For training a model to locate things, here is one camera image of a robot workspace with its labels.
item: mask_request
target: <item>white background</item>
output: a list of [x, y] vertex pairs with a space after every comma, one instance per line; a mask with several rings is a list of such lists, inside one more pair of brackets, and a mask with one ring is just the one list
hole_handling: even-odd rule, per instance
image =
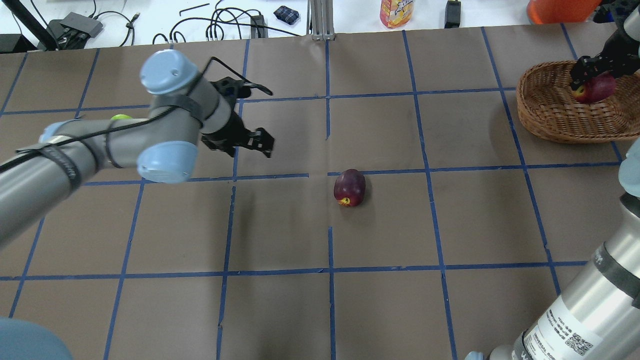
[[[62, 19], [69, 12], [89, 15], [93, 11], [92, 0], [34, 0], [36, 6], [49, 21]], [[98, 12], [116, 10], [131, 18], [140, 12], [134, 23], [136, 28], [136, 45], [151, 44], [156, 33], [168, 35], [173, 25], [186, 17], [211, 17], [217, 0], [96, 0]], [[210, 5], [184, 12], [179, 11], [209, 2]], [[500, 26], [528, 24], [525, 12], [528, 0], [461, 0], [462, 25]], [[29, 0], [22, 4], [40, 21], [33, 11]], [[300, 12], [301, 20], [290, 26], [273, 15], [280, 5]], [[411, 21], [400, 29], [438, 29], [444, 27], [444, 9], [446, 0], [415, 0], [414, 14]], [[237, 7], [244, 10], [258, 9], [265, 16], [267, 26], [283, 29], [304, 35], [307, 22], [307, 0], [223, 0], [220, 8]], [[221, 17], [229, 20], [230, 15]], [[380, 0], [333, 0], [333, 18], [336, 33], [363, 33], [373, 31], [390, 31], [380, 22]], [[116, 14], [105, 14], [99, 20], [104, 29], [96, 38], [90, 39], [87, 47], [111, 47], [119, 45], [126, 35], [126, 20]], [[190, 20], [178, 26], [177, 30], [185, 35], [187, 41], [205, 41], [204, 29], [208, 23], [202, 20]], [[237, 27], [224, 25], [225, 39], [239, 38]], [[25, 36], [37, 44], [36, 38], [22, 26]], [[242, 27], [243, 38], [249, 37], [249, 27]], [[18, 33], [18, 27], [9, 10], [0, 4], [0, 33]], [[269, 37], [288, 36], [269, 30]]]

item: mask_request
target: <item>qr code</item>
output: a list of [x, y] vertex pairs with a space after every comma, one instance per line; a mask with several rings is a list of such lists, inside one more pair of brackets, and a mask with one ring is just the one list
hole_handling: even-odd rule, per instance
[[587, 351], [589, 351], [593, 347], [592, 343], [586, 341], [578, 334], [573, 334], [573, 336], [571, 338], [568, 338], [564, 343], [572, 348], [573, 351], [580, 354], [580, 356], [584, 356]]

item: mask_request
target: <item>light blue joint cap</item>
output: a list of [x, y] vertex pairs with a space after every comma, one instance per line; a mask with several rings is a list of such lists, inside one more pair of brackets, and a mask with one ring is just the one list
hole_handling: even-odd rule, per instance
[[627, 159], [618, 171], [620, 185], [629, 194], [640, 197], [640, 140], [636, 140], [627, 152]]
[[465, 360], [484, 360], [484, 354], [477, 351], [471, 351], [469, 354], [467, 354]]
[[34, 323], [0, 317], [0, 359], [73, 360], [53, 332]]
[[45, 142], [46, 139], [49, 139], [50, 137], [54, 136], [56, 134], [56, 131], [58, 131], [58, 129], [66, 124], [67, 122], [70, 122], [73, 120], [67, 120], [67, 121], [61, 121], [61, 122], [54, 122], [53, 124], [47, 126], [44, 129], [44, 132], [42, 133], [42, 135], [40, 135], [40, 138], [38, 139], [38, 142]]
[[163, 95], [187, 85], [198, 67], [178, 50], [160, 50], [142, 65], [140, 81], [153, 95]]
[[190, 142], [157, 143], [138, 156], [138, 173], [157, 183], [182, 183], [191, 177], [197, 157], [198, 147]]

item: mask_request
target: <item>wicker basket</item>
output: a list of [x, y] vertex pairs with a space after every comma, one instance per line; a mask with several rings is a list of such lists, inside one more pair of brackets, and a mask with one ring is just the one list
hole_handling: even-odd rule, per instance
[[520, 78], [518, 116], [532, 134], [560, 143], [633, 140], [640, 136], [640, 76], [617, 79], [616, 92], [595, 104], [571, 95], [569, 71], [575, 61], [542, 63]]

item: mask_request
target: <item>red apple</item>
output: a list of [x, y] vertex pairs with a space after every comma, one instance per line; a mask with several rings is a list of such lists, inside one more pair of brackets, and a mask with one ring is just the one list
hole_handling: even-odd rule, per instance
[[343, 171], [333, 185], [333, 197], [342, 206], [358, 206], [364, 200], [367, 183], [364, 175], [351, 168]]
[[608, 98], [616, 91], [616, 79], [608, 72], [604, 72], [590, 79], [578, 90], [572, 91], [573, 98], [581, 104], [593, 104]]

